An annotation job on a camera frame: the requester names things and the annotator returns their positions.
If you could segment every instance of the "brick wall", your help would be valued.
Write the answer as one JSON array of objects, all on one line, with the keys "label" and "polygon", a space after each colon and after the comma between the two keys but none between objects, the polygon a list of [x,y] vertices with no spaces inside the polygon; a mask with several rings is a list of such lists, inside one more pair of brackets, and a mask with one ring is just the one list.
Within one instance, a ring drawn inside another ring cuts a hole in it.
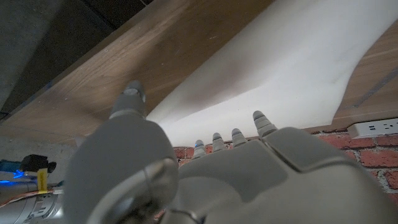
[{"label": "brick wall", "polygon": [[[351,139],[345,129],[313,134],[362,164],[398,205],[398,136]],[[231,143],[226,144],[229,149],[232,148]],[[212,150],[211,145],[206,146],[207,153],[212,153]],[[192,147],[175,147],[174,151],[179,165],[189,162],[193,156]]]}]

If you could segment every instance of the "electrical socket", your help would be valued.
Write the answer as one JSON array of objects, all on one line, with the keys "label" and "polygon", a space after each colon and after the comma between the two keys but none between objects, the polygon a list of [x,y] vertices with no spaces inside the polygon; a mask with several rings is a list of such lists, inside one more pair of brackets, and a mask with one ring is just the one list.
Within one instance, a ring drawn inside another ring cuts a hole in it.
[{"label": "electrical socket", "polygon": [[353,139],[398,134],[398,118],[357,123],[347,130]]}]

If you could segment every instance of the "white panel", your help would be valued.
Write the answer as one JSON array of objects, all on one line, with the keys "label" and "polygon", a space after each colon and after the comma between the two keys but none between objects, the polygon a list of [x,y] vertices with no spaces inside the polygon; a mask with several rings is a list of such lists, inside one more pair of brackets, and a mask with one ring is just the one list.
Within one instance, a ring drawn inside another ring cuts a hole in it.
[{"label": "white panel", "polygon": [[348,133],[353,139],[398,134],[398,118],[353,124]]},{"label": "white panel", "polygon": [[398,18],[397,0],[278,0],[195,70],[148,116],[174,146],[257,135],[261,110],[278,128],[328,125],[355,66]]}]

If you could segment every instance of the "power outlet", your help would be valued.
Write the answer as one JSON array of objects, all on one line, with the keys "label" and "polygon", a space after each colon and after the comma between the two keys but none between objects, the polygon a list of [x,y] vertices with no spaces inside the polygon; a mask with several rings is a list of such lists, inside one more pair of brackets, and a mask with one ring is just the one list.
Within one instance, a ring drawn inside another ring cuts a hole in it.
[{"label": "power outlet", "polygon": [[398,134],[398,118],[353,124],[348,133],[353,139]]}]

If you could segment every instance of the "wood grain surface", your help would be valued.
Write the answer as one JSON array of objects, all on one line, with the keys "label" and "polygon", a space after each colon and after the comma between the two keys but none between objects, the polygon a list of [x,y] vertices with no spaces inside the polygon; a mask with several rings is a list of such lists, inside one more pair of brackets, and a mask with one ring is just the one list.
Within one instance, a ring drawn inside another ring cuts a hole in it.
[{"label": "wood grain surface", "polygon": [[[14,110],[0,135],[73,144],[73,136],[92,133],[108,118],[135,79],[151,111],[271,2],[156,0]],[[398,67],[397,44],[396,22],[359,62],[333,124],[320,128],[398,115],[396,77],[352,108]]]}]

